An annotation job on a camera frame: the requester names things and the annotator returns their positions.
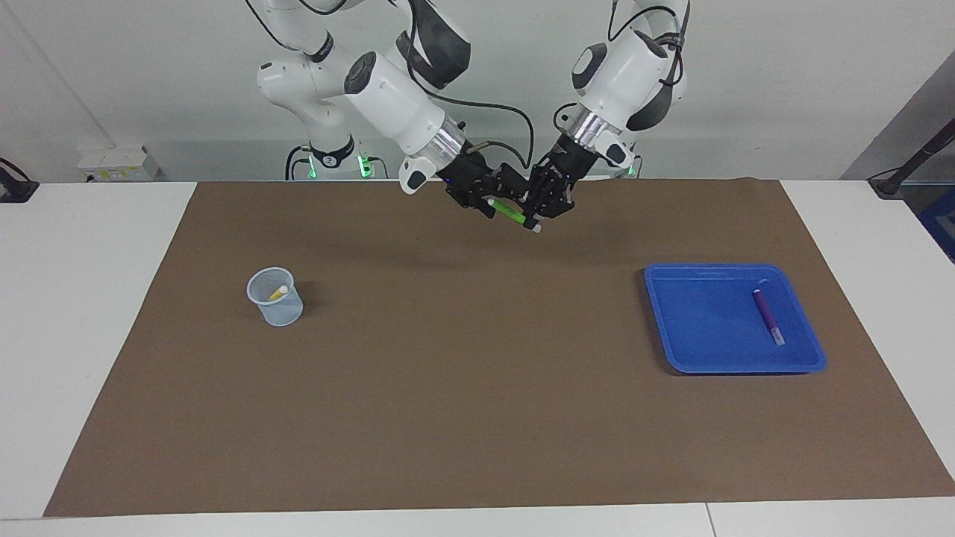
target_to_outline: power outlet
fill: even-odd
[[[159,173],[156,160],[142,147],[102,149],[86,152],[78,168],[83,181],[90,182],[148,182]]]

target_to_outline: mesh pen holder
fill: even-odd
[[[282,286],[287,287],[288,292],[273,300]],[[304,306],[295,289],[295,278],[284,268],[259,270],[245,286],[245,294],[259,307],[265,322],[274,327],[288,326],[302,315]]]

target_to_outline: plastic tray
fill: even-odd
[[[826,357],[786,275],[772,265],[653,265],[647,290],[667,360],[690,374],[813,373]],[[760,289],[786,340],[753,300]]]

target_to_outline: table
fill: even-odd
[[[955,267],[903,203],[879,200],[865,183],[784,187],[955,473],[955,363],[947,359]],[[0,533],[941,536],[955,528],[955,498],[34,520],[194,188],[47,184],[29,204],[0,207]],[[94,292],[104,286],[115,292]]]

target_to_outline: pen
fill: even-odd
[[[518,211],[512,209],[512,208],[509,207],[508,205],[501,203],[500,201],[498,201],[498,200],[495,199],[495,198],[488,198],[488,199],[487,199],[487,204],[490,205],[490,206],[492,206],[494,209],[496,209],[499,213],[503,214],[503,215],[506,216],[507,218],[510,218],[510,219],[513,220],[514,222],[517,222],[518,224],[523,225],[524,222],[527,222],[527,217],[525,217],[524,215],[520,214]],[[540,224],[537,224],[536,226],[534,226],[533,231],[534,231],[535,233],[540,233],[540,232],[541,232],[541,225],[540,225]]]
[[[763,322],[766,323],[766,328],[769,329],[773,335],[773,341],[775,341],[776,345],[785,345],[786,340],[782,338],[782,332],[779,331],[779,325],[775,322],[773,312],[770,310],[770,305],[766,302],[766,297],[763,296],[763,291],[759,289],[754,290],[753,300],[756,301],[756,307],[759,308],[759,314],[762,315]]]
[[[272,293],[272,296],[268,297],[268,301],[272,302],[272,301],[278,300],[287,294],[288,294],[288,286],[281,286],[278,289],[276,289],[275,292]]]

